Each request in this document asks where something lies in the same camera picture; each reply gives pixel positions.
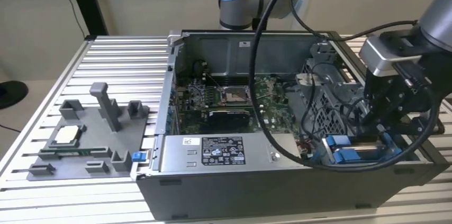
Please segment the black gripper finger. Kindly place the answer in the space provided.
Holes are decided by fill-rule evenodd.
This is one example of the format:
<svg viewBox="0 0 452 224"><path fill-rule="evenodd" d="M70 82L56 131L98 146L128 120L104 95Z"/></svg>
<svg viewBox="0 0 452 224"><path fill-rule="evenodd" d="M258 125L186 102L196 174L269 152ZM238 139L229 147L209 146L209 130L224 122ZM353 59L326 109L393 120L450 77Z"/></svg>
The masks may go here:
<svg viewBox="0 0 452 224"><path fill-rule="evenodd" d="M364 99L368 103L368 112L360 120L360 133L376 134L377 124L381 122L388 101L385 95L389 88L389 77L374 76L370 71L365 74Z"/></svg>
<svg viewBox="0 0 452 224"><path fill-rule="evenodd" d="M378 102L378 124L382 125L384 130L389 131L393 124L397 124L400 119L400 109L402 109L402 102L405 100L405 94L392 94Z"/></svg>

